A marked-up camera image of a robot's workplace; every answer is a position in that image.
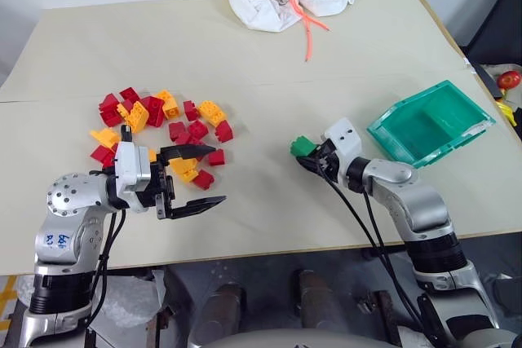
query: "plastic tray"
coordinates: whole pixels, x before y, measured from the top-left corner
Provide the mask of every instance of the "plastic tray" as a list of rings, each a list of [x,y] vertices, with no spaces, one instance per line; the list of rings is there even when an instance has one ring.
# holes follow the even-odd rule
[[[368,127],[397,161],[430,165],[468,144],[495,120],[450,81],[398,102]]]

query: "black cable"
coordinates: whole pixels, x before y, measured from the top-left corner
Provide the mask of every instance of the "black cable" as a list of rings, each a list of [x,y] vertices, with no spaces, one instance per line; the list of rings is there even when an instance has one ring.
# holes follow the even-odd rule
[[[400,285],[399,280],[397,279],[395,270],[393,269],[392,261],[390,260],[388,251],[386,250],[386,246],[384,246],[383,238],[381,237],[381,233],[377,227],[377,223],[375,222],[374,211],[372,210],[372,205],[369,202],[368,193],[366,193],[366,191],[363,191],[362,194],[363,194],[363,197],[365,198],[365,203],[366,203],[366,208],[368,210],[369,220],[371,221],[372,227],[374,228],[374,231],[375,231],[375,235],[377,236],[378,244],[380,247],[380,252],[383,255],[384,259],[386,260],[386,262],[390,268],[389,273],[390,273],[391,280],[393,280],[393,285],[395,285],[395,288],[396,288],[399,296],[402,295],[404,297],[404,300],[408,302],[409,307],[411,308],[412,312],[415,314],[415,317],[412,316],[412,318],[414,318],[418,323],[422,324],[420,312],[418,311],[417,307],[415,307],[413,305],[413,303],[409,299],[408,295],[406,294],[406,292],[403,290],[402,286]]]
[[[92,312],[91,316],[89,317],[89,320],[87,321],[86,328],[88,328],[92,321],[96,318],[96,316],[101,311],[101,307],[104,304],[105,296],[107,294],[107,264],[108,264],[108,254],[111,251],[111,248],[113,247],[114,241],[116,240],[117,235],[120,233],[123,227],[123,223],[125,223],[126,218],[126,211],[122,210],[122,217],[120,218],[120,222],[117,225],[116,231],[114,231],[114,226],[116,224],[116,214],[112,214],[111,216],[111,223],[108,228],[108,234],[107,234],[107,240],[105,241],[104,250],[100,256],[100,261],[98,262],[98,268],[96,269],[96,275],[95,280],[92,285],[91,290],[91,300],[94,297],[96,285],[98,284],[98,280],[100,279],[100,276],[102,277],[102,286],[101,286],[101,294],[100,294],[100,300],[98,301],[98,305],[96,306],[95,310]]]
[[[318,169],[321,177],[330,185],[330,187],[332,189],[334,189],[334,191],[338,194],[338,196],[341,198],[341,200],[343,200],[344,204],[348,207],[348,209],[352,213],[352,215],[355,218],[355,220],[357,221],[357,223],[359,223],[359,226],[361,227],[362,231],[365,233],[366,237],[368,238],[368,241],[371,243],[372,248],[374,248],[377,251],[378,259],[384,266],[384,269],[386,270],[386,272],[391,277],[391,280],[396,288],[397,294],[399,295],[400,301],[402,302],[406,311],[408,311],[409,316],[417,324],[417,327],[422,331],[423,326],[422,326],[422,322],[420,320],[420,316],[417,316],[418,315],[417,309],[413,306],[412,302],[409,300],[408,296],[406,295],[405,291],[403,290],[402,286],[400,285],[400,282],[397,280],[395,272],[393,271],[393,265],[389,262],[389,258],[385,258],[382,255],[382,252],[386,252],[385,248],[383,247],[382,249],[380,249],[375,244],[374,238],[370,235],[368,228],[363,223],[363,221],[359,217],[359,214],[355,211],[355,209],[353,208],[350,201],[348,201],[348,199],[345,197],[345,195],[339,190],[337,185],[335,185],[334,182],[328,178],[328,176],[325,174],[325,171],[323,170],[323,168],[321,166],[321,163],[318,160],[316,160],[316,164],[317,164],[317,169]]]

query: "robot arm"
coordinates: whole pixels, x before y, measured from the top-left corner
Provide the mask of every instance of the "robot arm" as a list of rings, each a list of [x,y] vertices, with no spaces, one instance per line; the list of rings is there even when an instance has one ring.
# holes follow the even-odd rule
[[[346,118],[323,135],[323,144],[298,157],[305,169],[317,165],[331,181],[366,192],[390,214],[425,293],[418,298],[426,335],[436,346],[452,346],[467,334],[498,328],[491,302],[466,259],[446,205],[411,165],[360,157],[361,139]]]
[[[174,188],[165,171],[168,160],[212,151],[209,146],[172,146],[162,148],[150,163],[148,149],[135,146],[128,126],[123,126],[114,166],[89,175],[67,174],[52,183],[46,220],[35,241],[35,289],[24,313],[20,347],[86,325],[107,214],[127,208],[140,213],[155,206],[158,218],[175,219],[200,214],[225,199],[208,197],[171,207]]]

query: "drawstring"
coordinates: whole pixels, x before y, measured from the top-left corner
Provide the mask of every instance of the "drawstring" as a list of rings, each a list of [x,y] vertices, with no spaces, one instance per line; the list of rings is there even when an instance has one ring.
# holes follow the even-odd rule
[[[324,30],[330,30],[330,28],[319,20],[316,20],[315,18],[305,14],[303,8],[299,5],[299,0],[289,0],[289,2],[290,5],[294,8],[294,11],[303,17],[304,28],[307,33],[307,55],[304,58],[304,61],[309,61],[312,57],[312,33],[310,32],[310,22],[322,27]]]

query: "table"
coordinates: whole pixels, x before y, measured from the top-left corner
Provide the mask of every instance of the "table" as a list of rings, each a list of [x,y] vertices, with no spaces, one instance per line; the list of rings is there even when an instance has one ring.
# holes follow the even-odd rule
[[[96,105],[133,86],[178,101],[211,99],[229,114],[230,163],[203,193],[175,180],[176,201],[227,195],[191,218],[129,214],[109,265],[130,267],[252,254],[367,245],[321,178],[289,154],[290,142],[347,116],[367,157],[383,156],[365,127],[396,101],[449,79],[497,120],[484,135],[421,169],[445,199],[459,236],[522,228],[522,146],[472,68],[423,0],[356,0],[305,35],[246,29],[227,0],[164,0],[45,11],[0,89],[2,170],[0,275],[33,270],[34,235],[54,178],[98,167],[88,135],[103,126]],[[159,148],[166,129],[137,143]],[[347,194],[363,213],[360,195]],[[375,206],[387,243],[400,240]]]

